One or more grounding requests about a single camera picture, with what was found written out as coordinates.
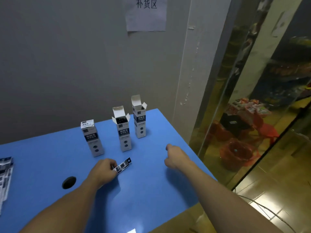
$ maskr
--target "forearm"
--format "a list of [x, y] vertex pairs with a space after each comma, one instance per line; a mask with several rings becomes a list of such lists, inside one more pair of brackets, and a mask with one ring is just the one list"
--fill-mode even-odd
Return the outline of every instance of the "forearm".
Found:
[[96, 191], [97, 186], [85, 180], [77, 189], [40, 212], [20, 233], [83, 232]]
[[192, 161], [182, 165], [180, 170], [194, 187], [205, 213], [218, 233], [282, 232], [238, 195], [204, 173]]

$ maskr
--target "person's left hand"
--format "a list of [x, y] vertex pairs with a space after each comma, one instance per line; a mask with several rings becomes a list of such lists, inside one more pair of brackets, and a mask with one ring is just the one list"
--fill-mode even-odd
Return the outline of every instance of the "person's left hand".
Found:
[[99, 160], [90, 171], [87, 179], [95, 183], [97, 188], [100, 188], [104, 184], [111, 182], [117, 176], [118, 173], [111, 170], [111, 166], [115, 168], [117, 162], [109, 158]]

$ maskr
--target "closed white box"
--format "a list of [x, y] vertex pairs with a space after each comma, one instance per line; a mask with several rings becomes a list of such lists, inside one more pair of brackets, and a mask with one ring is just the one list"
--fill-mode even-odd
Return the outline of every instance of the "closed white box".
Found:
[[128, 122], [130, 121], [130, 115], [125, 115], [123, 106], [112, 108], [115, 118], [112, 117], [112, 121], [117, 125], [119, 134], [120, 147], [122, 152], [132, 149], [130, 128]]
[[146, 109], [147, 104], [142, 104], [140, 95], [132, 96], [133, 117], [135, 125], [135, 134], [137, 138], [146, 136]]
[[81, 122], [81, 130], [94, 157], [102, 155], [105, 150], [99, 139], [94, 119]]

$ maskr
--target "stack of packages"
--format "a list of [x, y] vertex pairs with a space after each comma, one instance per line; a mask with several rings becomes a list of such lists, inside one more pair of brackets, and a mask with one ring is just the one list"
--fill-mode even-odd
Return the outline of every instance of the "stack of packages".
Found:
[[0, 159], [0, 215], [2, 203], [6, 201], [13, 172], [13, 158]]

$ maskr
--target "hand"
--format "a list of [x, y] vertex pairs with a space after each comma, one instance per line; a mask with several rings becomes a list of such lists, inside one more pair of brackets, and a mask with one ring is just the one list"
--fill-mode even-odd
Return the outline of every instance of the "hand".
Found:
[[188, 163], [191, 163], [189, 156], [178, 146], [168, 144], [166, 146], [167, 158], [164, 163], [167, 167], [180, 170]]
[[97, 188], [111, 182], [118, 174], [116, 171], [111, 170], [111, 166], [115, 168], [117, 162], [109, 158], [99, 160], [90, 171], [87, 180], [94, 183]]

